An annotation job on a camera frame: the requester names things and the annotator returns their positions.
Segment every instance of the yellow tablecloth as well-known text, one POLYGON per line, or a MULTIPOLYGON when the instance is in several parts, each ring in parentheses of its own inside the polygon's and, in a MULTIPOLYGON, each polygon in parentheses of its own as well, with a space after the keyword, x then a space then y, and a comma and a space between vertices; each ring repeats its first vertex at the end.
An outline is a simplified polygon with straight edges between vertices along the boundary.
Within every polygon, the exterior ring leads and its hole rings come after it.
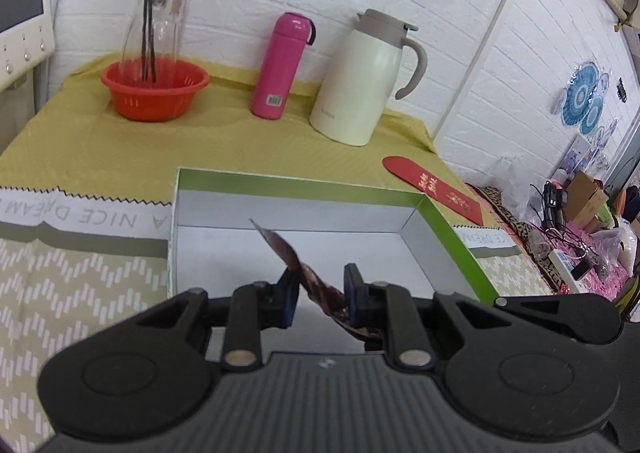
MULTIPOLYGON (((317 83, 295 83, 283 118, 263 120, 247 106, 255 72, 197 61, 211 83, 183 116, 131 122, 113 110, 99 81, 113 61, 113 54, 100 57, 66 79, 0 156, 0 186, 169 202, 177 167, 191 166, 412 190, 382 165, 388 155, 403 155, 466 190, 436 155, 423 123, 410 116, 385 110, 364 147, 313 130, 307 119, 317 83)), ((437 206, 451 224, 470 223, 437 206)), ((495 226, 487 211, 483 217, 495 226)))

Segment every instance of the glass pitcher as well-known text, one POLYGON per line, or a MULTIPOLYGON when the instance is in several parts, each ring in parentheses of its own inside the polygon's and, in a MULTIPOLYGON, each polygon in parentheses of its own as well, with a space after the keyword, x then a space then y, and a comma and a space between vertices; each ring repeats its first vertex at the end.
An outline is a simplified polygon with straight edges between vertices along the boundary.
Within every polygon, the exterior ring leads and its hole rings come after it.
POLYGON ((183 3, 184 0, 151 0, 145 10, 145 0, 137 0, 124 39, 120 83, 139 88, 174 87, 183 3))

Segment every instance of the white cardboard box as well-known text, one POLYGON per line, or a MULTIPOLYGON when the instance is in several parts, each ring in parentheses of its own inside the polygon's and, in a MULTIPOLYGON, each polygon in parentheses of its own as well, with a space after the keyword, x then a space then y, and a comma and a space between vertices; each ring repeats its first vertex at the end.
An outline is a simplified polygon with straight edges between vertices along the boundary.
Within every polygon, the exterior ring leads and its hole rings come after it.
MULTIPOLYGON (((203 287, 231 296, 254 281, 275 283, 285 265, 250 218, 280 233, 300 259, 342 289, 356 263, 365 282, 384 280, 417 297, 456 291, 491 303, 489 280, 428 197, 384 188, 182 168, 170 239, 170 295, 203 287)), ((207 357, 217 359, 222 329, 207 357)), ((352 338, 300 293, 293 326, 262 332, 272 350, 358 353, 352 338)))

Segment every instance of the power strip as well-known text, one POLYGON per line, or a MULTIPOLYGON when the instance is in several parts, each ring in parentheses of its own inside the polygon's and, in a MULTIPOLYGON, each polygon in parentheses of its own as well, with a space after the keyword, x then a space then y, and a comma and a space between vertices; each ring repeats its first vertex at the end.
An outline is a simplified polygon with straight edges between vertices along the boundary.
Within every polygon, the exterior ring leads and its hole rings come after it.
POLYGON ((575 265, 569 260, 567 255, 558 249, 551 251, 549 253, 549 259, 551 263, 554 264, 554 267, 560 273, 560 277, 567 284, 571 294, 585 293, 589 292, 580 280, 575 280, 574 276, 571 274, 571 271, 574 269, 575 265))

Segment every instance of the black chopsticks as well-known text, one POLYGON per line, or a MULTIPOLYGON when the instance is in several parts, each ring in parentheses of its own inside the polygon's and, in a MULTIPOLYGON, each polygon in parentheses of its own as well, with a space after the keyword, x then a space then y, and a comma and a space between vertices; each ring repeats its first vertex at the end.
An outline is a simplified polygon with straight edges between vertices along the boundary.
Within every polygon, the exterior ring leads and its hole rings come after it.
POLYGON ((156 50, 154 49, 153 0, 144 0, 142 9, 142 46, 140 49, 140 64, 142 66, 142 80, 149 78, 156 83, 156 50))

